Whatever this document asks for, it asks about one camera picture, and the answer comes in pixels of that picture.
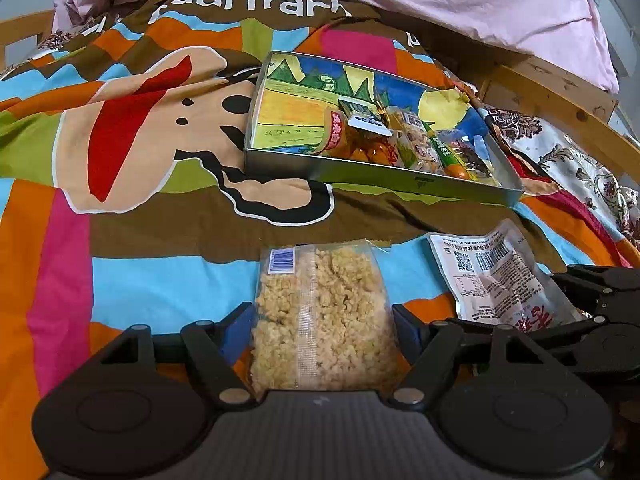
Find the bed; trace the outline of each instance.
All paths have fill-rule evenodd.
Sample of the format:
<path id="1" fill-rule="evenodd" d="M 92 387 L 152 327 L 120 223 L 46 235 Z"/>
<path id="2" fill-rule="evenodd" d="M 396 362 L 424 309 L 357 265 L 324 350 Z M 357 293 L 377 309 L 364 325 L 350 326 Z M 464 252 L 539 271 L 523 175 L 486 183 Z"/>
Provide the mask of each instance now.
<path id="1" fill-rule="evenodd" d="M 177 332 L 253 301 L 269 246 L 385 240 L 376 257 L 391 302 L 427 321 L 454 315 L 427 232 L 486 234 L 510 218 L 548 272 L 640 266 L 628 237 L 517 146 L 510 158 L 527 193 L 513 208 L 242 172 L 256 67 L 270 50 L 452 89 L 420 30 L 353 0 L 138 7 L 96 16 L 0 80 L 0 478 L 45 473 L 31 414 L 89 355 L 135 323 Z"/>

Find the wooden bed frame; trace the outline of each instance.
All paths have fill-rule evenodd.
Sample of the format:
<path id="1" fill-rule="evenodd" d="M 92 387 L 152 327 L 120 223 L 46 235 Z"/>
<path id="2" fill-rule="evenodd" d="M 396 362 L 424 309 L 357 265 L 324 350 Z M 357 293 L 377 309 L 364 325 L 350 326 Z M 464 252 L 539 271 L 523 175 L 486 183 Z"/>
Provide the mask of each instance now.
<path id="1" fill-rule="evenodd" d="M 0 22 L 0 70 L 4 49 L 51 34 L 53 10 Z M 618 102 L 605 91 L 535 56 L 488 46 L 417 18 L 380 11 L 387 25 L 415 34 L 434 57 L 475 84 L 480 99 L 499 108 L 543 118 L 569 135 L 615 176 L 640 183 L 640 149 L 607 125 Z"/>

